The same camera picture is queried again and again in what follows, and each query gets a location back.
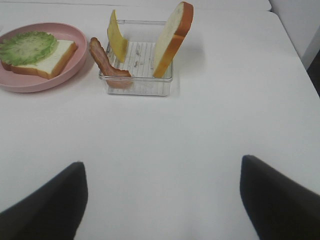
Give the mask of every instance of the clear plastic container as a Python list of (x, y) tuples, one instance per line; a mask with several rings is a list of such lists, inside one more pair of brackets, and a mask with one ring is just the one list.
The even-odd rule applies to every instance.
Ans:
[(99, 72), (109, 94), (167, 96), (173, 80), (173, 63), (162, 78), (153, 77), (154, 47), (166, 22), (118, 20), (120, 32), (128, 40), (124, 62), (120, 62), (110, 45), (106, 48), (111, 65), (128, 70), (131, 77), (105, 76)]

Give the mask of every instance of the bread crust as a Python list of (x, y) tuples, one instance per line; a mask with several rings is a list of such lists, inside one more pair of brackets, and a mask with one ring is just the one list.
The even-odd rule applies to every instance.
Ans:
[(154, 69), (153, 71), (153, 76), (155, 78), (161, 78), (165, 74), (169, 64), (173, 60), (174, 56), (176, 55), (177, 51), (179, 50), (182, 42), (184, 41), (187, 33), (191, 28), (191, 23), (194, 18), (194, 6), (185, 1), (182, 1), (182, 3), (183, 14), (180, 24), (174, 32), (174, 35), (170, 43), (168, 44), (168, 47), (166, 48), (161, 60), (159, 61), (158, 66), (156, 66), (156, 69)]
[(77, 49), (77, 45), (75, 42), (73, 42), (69, 46), (68, 50), (62, 55), (60, 61), (55, 65), (52, 72), (45, 72), (45, 71), (42, 71), (42, 70), (39, 70), (39, 69), (33, 68), (33, 67), (14, 66), (11, 64), (7, 64), (3, 61), (1, 61), (1, 64), (5, 70), (12, 71), (15, 74), (34, 75), (34, 76), (39, 76), (39, 77), (42, 77), (45, 79), (52, 79), (52, 78), (55, 78), (56, 76), (58, 76), (62, 72), (62, 70), (67, 65), (70, 58), (73, 56), (76, 49)]

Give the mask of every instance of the slice of bread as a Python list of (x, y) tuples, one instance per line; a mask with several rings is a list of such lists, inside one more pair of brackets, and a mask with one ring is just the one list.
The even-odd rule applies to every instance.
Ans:
[(56, 50), (48, 57), (32, 64), (11, 65), (1, 62), (5, 70), (16, 74), (35, 75), (46, 79), (58, 76), (67, 65), (68, 61), (77, 49), (77, 45), (71, 40), (57, 40)]
[(161, 78), (185, 39), (194, 17), (192, 4), (182, 1), (168, 18), (157, 39), (153, 56), (153, 76)]

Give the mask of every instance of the bacon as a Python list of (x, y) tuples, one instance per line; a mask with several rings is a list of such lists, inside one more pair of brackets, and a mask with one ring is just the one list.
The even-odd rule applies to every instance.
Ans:
[[(118, 68), (113, 67), (109, 58), (101, 46), (99, 40), (96, 37), (92, 37), (89, 44), (89, 52), (93, 57), (94, 61), (98, 65), (99, 69), (105, 76), (112, 77), (131, 77), (131, 74), (127, 70), (120, 70)], [(107, 84), (112, 88), (117, 89), (126, 89), (131, 86), (132, 81), (128, 80), (107, 80)]]

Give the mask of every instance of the bread slice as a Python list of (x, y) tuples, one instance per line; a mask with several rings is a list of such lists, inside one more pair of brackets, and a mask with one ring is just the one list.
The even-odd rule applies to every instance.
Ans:
[(67, 65), (68, 61), (77, 49), (77, 45), (71, 40), (57, 40), (56, 50), (48, 57), (32, 64), (11, 65), (1, 62), (5, 70), (16, 74), (35, 75), (46, 79), (58, 76)]
[(153, 56), (153, 76), (161, 78), (185, 39), (194, 17), (192, 4), (182, 1), (168, 18), (158, 37)]

